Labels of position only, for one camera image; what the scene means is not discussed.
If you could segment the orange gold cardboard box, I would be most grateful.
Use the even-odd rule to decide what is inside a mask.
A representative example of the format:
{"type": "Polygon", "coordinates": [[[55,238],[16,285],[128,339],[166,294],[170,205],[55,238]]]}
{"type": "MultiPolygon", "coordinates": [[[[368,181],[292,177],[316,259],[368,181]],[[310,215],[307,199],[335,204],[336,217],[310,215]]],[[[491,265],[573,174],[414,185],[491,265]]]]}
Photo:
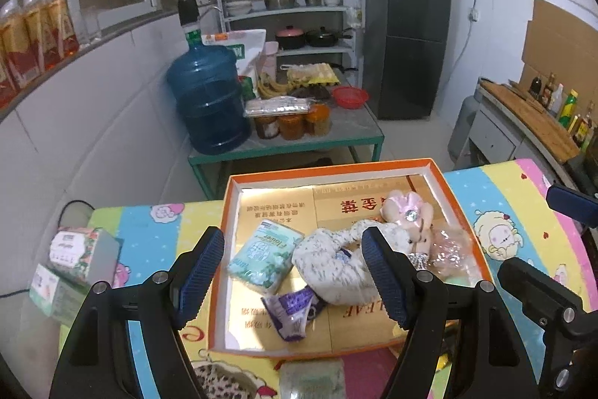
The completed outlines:
{"type": "Polygon", "coordinates": [[[259,293],[228,276],[227,264],[263,220],[303,235],[318,228],[339,231],[360,220],[377,220],[389,192],[414,191],[431,203],[434,224],[469,231],[461,206],[429,158],[262,172],[230,177],[221,230],[222,265],[213,281],[207,345],[233,355],[339,356],[397,346],[406,333],[391,321],[380,301],[364,306],[326,306],[308,324],[306,338],[279,337],[259,293]]]}

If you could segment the leopard print cloth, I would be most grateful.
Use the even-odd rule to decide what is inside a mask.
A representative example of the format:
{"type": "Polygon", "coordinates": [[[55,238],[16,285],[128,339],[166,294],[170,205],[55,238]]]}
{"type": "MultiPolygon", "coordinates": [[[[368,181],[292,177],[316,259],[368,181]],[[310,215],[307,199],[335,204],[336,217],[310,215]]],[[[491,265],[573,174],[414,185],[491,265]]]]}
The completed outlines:
{"type": "Polygon", "coordinates": [[[250,371],[227,362],[211,359],[192,362],[195,375],[208,398],[277,398],[279,393],[250,371]]]}

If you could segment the orange sauce jar middle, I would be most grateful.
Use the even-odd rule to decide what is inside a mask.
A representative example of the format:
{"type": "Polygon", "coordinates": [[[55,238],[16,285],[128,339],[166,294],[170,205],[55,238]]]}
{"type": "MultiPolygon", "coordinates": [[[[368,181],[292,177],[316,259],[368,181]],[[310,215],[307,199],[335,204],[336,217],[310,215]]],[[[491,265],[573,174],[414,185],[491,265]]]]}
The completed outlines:
{"type": "Polygon", "coordinates": [[[296,141],[303,138],[305,134],[303,114],[288,114],[287,116],[279,116],[278,123],[280,135],[284,140],[296,141]]]}

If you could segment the purple white small packet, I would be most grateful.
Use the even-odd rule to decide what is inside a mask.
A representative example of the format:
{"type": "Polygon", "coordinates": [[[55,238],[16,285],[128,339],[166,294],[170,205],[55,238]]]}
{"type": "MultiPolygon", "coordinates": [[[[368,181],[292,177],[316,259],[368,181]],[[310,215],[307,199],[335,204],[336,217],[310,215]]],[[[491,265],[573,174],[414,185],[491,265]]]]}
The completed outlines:
{"type": "Polygon", "coordinates": [[[327,305],[309,286],[285,295],[262,297],[262,304],[279,337],[286,342],[304,339],[307,324],[327,305]]]}

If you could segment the red plastic basket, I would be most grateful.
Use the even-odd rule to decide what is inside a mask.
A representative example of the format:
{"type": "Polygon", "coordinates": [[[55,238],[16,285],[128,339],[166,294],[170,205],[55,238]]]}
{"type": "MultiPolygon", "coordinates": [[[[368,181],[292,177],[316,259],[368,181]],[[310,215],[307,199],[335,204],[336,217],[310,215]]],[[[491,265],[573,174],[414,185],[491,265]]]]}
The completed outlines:
{"type": "Polygon", "coordinates": [[[332,96],[336,104],[345,109],[359,109],[369,100],[369,94],[365,90],[353,86],[336,87],[332,96]]]}

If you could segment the white green rice bag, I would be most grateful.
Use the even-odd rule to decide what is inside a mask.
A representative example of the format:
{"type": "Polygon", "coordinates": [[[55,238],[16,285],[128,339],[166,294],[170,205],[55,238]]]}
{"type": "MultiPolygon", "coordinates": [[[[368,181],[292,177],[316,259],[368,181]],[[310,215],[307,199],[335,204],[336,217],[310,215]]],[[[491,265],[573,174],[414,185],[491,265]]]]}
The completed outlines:
{"type": "Polygon", "coordinates": [[[234,54],[237,77],[244,86],[252,89],[252,98],[258,98],[258,61],[266,45],[266,29],[233,30],[226,33],[203,34],[207,46],[225,46],[234,54]]]}

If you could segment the dark sauce jar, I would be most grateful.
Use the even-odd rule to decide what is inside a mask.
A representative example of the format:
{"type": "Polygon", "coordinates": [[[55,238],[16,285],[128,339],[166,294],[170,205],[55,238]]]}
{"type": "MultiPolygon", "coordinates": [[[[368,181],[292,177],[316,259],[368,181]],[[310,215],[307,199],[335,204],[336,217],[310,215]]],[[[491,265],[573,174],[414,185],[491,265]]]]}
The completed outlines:
{"type": "Polygon", "coordinates": [[[258,137],[262,140],[271,140],[279,136],[280,128],[276,116],[259,116],[253,119],[258,137]]]}

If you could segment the steel pot on shelf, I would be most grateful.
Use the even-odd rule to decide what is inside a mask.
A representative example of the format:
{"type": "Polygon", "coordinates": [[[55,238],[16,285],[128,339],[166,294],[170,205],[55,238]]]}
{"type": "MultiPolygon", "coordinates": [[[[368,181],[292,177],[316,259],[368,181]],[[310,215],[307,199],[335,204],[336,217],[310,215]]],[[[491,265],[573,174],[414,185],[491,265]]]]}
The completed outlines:
{"type": "Polygon", "coordinates": [[[296,0],[263,0],[266,10],[283,10],[292,9],[296,7],[296,0]]]}

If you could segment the teal tissue pack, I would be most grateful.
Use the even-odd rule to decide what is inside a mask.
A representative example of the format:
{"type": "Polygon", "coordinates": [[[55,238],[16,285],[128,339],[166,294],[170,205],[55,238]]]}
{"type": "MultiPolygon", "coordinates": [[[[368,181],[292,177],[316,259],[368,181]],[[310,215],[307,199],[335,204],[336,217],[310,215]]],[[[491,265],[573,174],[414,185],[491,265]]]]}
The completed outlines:
{"type": "Polygon", "coordinates": [[[272,296],[289,274],[294,250],[302,239],[301,232],[262,220],[228,263],[229,276],[263,296],[272,296]]]}

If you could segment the orange drink bottle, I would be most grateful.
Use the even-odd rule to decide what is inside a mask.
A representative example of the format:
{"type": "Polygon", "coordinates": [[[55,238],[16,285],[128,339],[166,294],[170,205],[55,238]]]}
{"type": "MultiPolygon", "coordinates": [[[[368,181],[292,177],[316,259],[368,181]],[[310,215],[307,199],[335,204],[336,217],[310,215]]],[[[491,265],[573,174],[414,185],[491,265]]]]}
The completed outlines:
{"type": "Polygon", "coordinates": [[[79,41],[77,40],[67,0],[46,0],[46,7],[60,57],[67,59],[74,56],[79,51],[79,41]]]}
{"type": "Polygon", "coordinates": [[[18,0],[9,0],[1,8],[1,40],[11,76],[23,90],[40,76],[40,70],[18,0]]]}
{"type": "Polygon", "coordinates": [[[60,63],[61,57],[46,1],[23,0],[23,17],[40,72],[53,69],[60,63]]]}

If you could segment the egg tray with eggs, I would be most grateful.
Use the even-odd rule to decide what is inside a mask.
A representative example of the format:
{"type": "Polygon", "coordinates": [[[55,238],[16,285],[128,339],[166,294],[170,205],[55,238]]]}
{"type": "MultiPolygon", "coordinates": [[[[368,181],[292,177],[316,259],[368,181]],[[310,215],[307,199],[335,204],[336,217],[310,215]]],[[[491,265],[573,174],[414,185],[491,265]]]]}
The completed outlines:
{"type": "Polygon", "coordinates": [[[307,65],[282,65],[288,83],[293,87],[336,86],[339,78],[332,66],[327,63],[307,65]]]}

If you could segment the green white tissue pack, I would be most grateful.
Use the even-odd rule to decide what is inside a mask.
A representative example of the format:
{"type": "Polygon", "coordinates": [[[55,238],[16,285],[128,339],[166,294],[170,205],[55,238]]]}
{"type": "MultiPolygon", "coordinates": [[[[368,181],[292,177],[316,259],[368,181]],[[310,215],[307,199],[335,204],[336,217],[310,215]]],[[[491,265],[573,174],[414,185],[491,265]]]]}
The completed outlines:
{"type": "Polygon", "coordinates": [[[345,369],[341,359],[285,362],[279,374],[283,399],[346,399],[345,369]]]}

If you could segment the packaged noodles tray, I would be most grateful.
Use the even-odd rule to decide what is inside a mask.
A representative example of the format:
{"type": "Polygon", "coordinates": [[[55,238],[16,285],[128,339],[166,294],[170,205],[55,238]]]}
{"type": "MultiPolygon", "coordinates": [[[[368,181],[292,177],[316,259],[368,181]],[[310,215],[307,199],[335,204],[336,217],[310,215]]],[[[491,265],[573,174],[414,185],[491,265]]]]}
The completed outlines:
{"type": "Polygon", "coordinates": [[[254,119],[263,116],[293,116],[309,113],[312,101],[294,96],[276,96],[270,99],[252,99],[245,102],[244,116],[254,119]]]}

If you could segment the green bottle yellow cap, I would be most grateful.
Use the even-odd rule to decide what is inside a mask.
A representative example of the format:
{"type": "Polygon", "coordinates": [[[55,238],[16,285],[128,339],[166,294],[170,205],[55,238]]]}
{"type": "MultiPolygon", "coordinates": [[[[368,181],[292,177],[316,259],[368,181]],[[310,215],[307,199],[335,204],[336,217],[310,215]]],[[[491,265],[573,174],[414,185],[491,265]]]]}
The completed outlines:
{"type": "Polygon", "coordinates": [[[574,116],[578,97],[578,92],[575,89],[571,89],[570,92],[568,92],[568,96],[565,99],[564,105],[561,108],[561,113],[558,116],[558,123],[566,130],[568,130],[568,127],[571,124],[572,117],[574,116]]]}

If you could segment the green white tissue box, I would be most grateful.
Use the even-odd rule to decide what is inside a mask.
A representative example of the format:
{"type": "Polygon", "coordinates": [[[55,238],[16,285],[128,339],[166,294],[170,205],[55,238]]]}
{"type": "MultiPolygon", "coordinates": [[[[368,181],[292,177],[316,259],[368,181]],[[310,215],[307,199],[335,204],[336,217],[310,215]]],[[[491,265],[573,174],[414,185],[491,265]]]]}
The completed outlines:
{"type": "Polygon", "coordinates": [[[33,272],[28,292],[33,303],[49,318],[71,327],[86,293],[42,264],[33,272]]]}

